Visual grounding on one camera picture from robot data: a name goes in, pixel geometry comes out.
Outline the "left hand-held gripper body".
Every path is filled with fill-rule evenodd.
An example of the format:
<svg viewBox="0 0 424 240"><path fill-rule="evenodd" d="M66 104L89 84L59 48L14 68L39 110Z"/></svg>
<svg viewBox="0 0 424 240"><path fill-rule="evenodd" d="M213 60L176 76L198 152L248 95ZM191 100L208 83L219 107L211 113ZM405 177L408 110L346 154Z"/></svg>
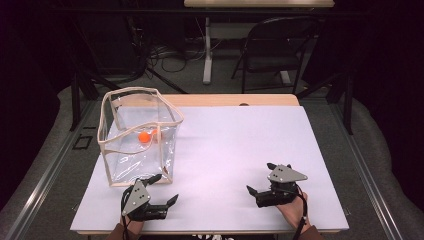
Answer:
<svg viewBox="0 0 424 240"><path fill-rule="evenodd" d="M151 205L151 195L142 180L137 180L134 185L124 191L121 200L121 215L130 220L149 221L165 219L167 216L166 205Z"/></svg>

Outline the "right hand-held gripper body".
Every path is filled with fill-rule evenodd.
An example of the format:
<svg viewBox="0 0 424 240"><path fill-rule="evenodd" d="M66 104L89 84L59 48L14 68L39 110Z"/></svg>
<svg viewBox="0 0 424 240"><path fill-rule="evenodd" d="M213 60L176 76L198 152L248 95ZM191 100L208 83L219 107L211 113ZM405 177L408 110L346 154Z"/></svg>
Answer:
<svg viewBox="0 0 424 240"><path fill-rule="evenodd" d="M291 165L277 165L267 179L270 181L269 190L258 192L254 197L259 208L291 203L299 195L297 182L308 177L292 169Z"/></svg>

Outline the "clear plastic bag beige trim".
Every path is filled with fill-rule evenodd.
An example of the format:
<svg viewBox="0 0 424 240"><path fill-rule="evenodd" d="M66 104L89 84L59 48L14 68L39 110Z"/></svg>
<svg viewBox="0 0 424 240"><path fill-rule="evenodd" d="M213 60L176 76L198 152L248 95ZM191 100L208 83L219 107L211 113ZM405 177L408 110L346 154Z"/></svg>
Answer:
<svg viewBox="0 0 424 240"><path fill-rule="evenodd" d="M182 112L158 90L128 87L106 93L100 107L97 142L113 187L129 186L137 179L162 174L161 182L173 182L176 138ZM157 129L158 142L141 143L140 132Z"/></svg>

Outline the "person's left hand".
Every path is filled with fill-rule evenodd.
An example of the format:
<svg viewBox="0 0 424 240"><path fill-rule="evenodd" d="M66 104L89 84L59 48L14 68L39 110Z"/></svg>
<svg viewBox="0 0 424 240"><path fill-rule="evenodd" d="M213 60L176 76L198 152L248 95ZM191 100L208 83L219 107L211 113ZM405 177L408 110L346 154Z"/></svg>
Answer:
<svg viewBox="0 0 424 240"><path fill-rule="evenodd" d="M142 232L144 226L143 221L130 220L127 216L121 218L120 224L129 232L136 235L139 235Z"/></svg>

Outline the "person's right hand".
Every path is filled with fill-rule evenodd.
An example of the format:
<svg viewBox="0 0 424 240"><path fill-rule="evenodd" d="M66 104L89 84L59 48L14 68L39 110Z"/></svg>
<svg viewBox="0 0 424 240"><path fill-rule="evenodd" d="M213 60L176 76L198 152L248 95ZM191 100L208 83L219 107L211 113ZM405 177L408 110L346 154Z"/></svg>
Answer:
<svg viewBox="0 0 424 240"><path fill-rule="evenodd" d="M293 228L297 229L301 219L303 218L304 200L308 199L306 192L302 193L302 197L296 197L291 203L277 205L276 208L281 212L286 222Z"/></svg>

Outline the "black floor socket plate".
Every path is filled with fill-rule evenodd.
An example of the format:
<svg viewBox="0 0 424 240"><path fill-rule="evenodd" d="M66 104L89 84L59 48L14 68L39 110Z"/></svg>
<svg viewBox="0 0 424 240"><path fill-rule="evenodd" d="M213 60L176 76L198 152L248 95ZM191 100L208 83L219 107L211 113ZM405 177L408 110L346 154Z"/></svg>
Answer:
<svg viewBox="0 0 424 240"><path fill-rule="evenodd" d="M93 137L80 134L73 144L73 150L86 150L91 145Z"/></svg>

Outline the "black metal stand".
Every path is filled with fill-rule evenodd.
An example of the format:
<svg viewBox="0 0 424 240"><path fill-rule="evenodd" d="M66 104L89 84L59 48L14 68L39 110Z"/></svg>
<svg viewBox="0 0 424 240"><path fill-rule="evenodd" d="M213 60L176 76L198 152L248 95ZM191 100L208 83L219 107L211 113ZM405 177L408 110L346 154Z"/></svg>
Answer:
<svg viewBox="0 0 424 240"><path fill-rule="evenodd" d="M90 71L76 73L71 82L72 96L72 125L70 130L74 131L81 120L80 93L88 100L96 100L99 93L94 84L95 75Z"/></svg>
<svg viewBox="0 0 424 240"><path fill-rule="evenodd" d="M303 99L310 94L316 92L321 87L331 84L330 90L325 96L325 101L328 104L337 104L341 97L344 97L342 123L347 132L352 135L351 117L352 117L352 104L353 104L353 73L341 72L330 76L314 85L309 86L306 90L296 93L298 99Z"/></svg>

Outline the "black tripod legs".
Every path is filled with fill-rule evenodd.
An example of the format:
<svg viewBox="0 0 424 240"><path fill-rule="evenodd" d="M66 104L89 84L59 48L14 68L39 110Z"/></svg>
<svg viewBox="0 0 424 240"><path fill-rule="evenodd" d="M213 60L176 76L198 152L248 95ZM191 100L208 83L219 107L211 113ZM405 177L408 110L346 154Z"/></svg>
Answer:
<svg viewBox="0 0 424 240"><path fill-rule="evenodd" d="M160 75L159 73L157 73L155 70L153 70L152 68L146 67L146 66L142 66L139 69L136 69L133 73L132 73L132 77L135 78L140 78L142 77L146 72L148 72L149 74L153 75L154 77L158 78L160 81L162 81L163 83L165 83L167 86L171 87L172 89L174 89L175 91L179 92L180 94L186 94L186 91L183 90L182 88L180 88L178 85L176 85L175 83L171 82L169 79L165 78L164 76Z"/></svg>

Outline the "black folding chair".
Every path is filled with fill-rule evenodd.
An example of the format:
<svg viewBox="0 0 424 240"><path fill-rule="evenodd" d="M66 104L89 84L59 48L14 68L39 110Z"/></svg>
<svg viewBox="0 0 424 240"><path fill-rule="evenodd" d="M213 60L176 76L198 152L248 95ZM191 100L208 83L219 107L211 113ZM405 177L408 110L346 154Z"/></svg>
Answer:
<svg viewBox="0 0 424 240"><path fill-rule="evenodd" d="M292 93L296 92L307 43L319 30L311 16L275 17L261 21L249 31L240 48L231 78L242 71L242 92L247 73L296 71Z"/></svg>

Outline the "white-legged desk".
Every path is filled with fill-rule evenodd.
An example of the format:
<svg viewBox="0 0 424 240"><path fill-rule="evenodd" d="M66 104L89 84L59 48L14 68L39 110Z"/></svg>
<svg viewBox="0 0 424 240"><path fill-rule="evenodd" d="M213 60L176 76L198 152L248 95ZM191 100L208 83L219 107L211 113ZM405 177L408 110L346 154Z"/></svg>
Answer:
<svg viewBox="0 0 424 240"><path fill-rule="evenodd" d="M289 10L295 8L331 8L334 6L334 0L184 0L184 6L187 8L200 10L265 10L276 8ZM252 23L243 20L241 23L216 23L209 17L205 18L205 62L203 83L211 83L212 74L212 47L211 39L241 39L246 37L249 30L253 27Z"/></svg>

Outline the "metal floor rail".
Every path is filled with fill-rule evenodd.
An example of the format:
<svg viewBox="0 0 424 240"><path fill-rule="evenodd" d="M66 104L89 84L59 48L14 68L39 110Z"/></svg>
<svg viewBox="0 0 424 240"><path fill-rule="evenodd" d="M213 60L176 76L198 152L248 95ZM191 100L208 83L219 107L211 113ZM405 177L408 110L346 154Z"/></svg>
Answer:
<svg viewBox="0 0 424 240"><path fill-rule="evenodd" d="M81 125L95 106L95 101L86 101L78 114L79 122L71 128L72 108L65 101L61 103L59 114L41 150L5 208L0 211L0 240L23 238L59 175L66 155L76 142Z"/></svg>
<svg viewBox="0 0 424 240"><path fill-rule="evenodd" d="M378 189L378 186L365 162L365 159L354 139L354 136L350 135L344 126L342 111L337 104L330 104L329 107L345 141L349 146L349 149L353 154L353 164L355 165L356 172L358 173L364 189L367 192L368 198L371 202L374 212L379 219L380 225L382 226L387 239L404 240L388 208L388 205L384 200L380 190Z"/></svg>

